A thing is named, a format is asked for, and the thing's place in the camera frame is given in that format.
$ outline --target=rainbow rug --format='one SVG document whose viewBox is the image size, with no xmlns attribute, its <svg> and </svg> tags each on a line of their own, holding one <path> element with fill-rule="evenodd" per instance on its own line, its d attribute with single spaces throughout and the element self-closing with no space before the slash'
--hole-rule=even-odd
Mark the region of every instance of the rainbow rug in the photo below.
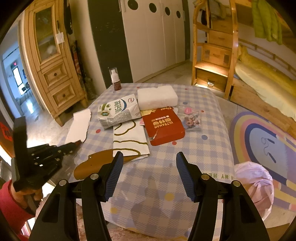
<svg viewBox="0 0 296 241">
<path fill-rule="evenodd" d="M 296 212 L 296 140 L 251 111 L 233 118 L 229 139 L 234 164 L 264 166 L 273 178 L 274 205 Z"/>
</svg>

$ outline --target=trash bag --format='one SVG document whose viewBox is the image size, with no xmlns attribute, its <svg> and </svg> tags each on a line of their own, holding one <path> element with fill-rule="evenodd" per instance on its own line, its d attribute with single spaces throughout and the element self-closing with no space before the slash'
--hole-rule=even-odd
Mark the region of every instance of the trash bag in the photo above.
<svg viewBox="0 0 296 241">
<path fill-rule="evenodd" d="M 262 220 L 265 220 L 274 202 L 274 185 L 271 175 L 262 165 L 251 161 L 234 165 L 234 171 L 236 179 L 242 183 Z"/>
</svg>

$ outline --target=glass cabinet door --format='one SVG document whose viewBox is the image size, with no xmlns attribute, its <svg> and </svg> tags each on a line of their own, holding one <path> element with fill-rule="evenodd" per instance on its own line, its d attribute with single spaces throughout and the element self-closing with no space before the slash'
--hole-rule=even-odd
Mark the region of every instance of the glass cabinet door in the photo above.
<svg viewBox="0 0 296 241">
<path fill-rule="evenodd" d="M 35 31 L 41 62 L 57 54 L 52 26 L 52 7 L 35 13 Z"/>
</svg>

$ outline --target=checkered tablecloth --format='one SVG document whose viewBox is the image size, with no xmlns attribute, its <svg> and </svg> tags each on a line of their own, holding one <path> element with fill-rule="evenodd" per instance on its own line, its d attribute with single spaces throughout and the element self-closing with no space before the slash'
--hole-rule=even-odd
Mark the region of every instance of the checkered tablecloth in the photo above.
<svg viewBox="0 0 296 241">
<path fill-rule="evenodd" d="M 113 128 L 104 130 L 98 121 L 99 104 L 129 94 L 137 96 L 137 88 L 162 84 L 122 84 L 122 90 L 111 86 L 91 106 L 87 138 L 75 165 L 92 153 L 113 148 Z M 114 195 L 102 203 L 105 219 L 123 228 L 149 236 L 187 240 L 197 206 L 186 196 L 176 168 L 176 154 L 182 151 L 188 162 L 198 165 L 218 181 L 230 183 L 233 156 L 225 122 L 214 94 L 205 88 L 172 85 L 178 104 L 190 105 L 202 114 L 201 132 L 186 132 L 185 137 L 160 146 L 149 145 L 150 156 L 124 164 Z M 219 202 L 215 236 L 220 235 L 222 203 Z"/>
</svg>

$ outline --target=hand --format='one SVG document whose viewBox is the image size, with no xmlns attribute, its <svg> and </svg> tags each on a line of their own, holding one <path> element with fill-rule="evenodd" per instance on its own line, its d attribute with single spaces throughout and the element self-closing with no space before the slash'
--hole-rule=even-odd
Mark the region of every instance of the hand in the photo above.
<svg viewBox="0 0 296 241">
<path fill-rule="evenodd" d="M 28 207 L 28 203 L 25 199 L 25 195 L 31 195 L 31 194 L 35 194 L 34 195 L 34 200 L 38 201 L 41 200 L 43 198 L 43 193 L 42 193 L 42 189 L 39 190 L 33 190 L 33 189 L 24 189 L 21 190 L 19 192 L 16 192 L 13 184 L 11 184 L 10 186 L 10 191 L 12 194 L 13 199 L 23 208 L 26 209 Z"/>
</svg>

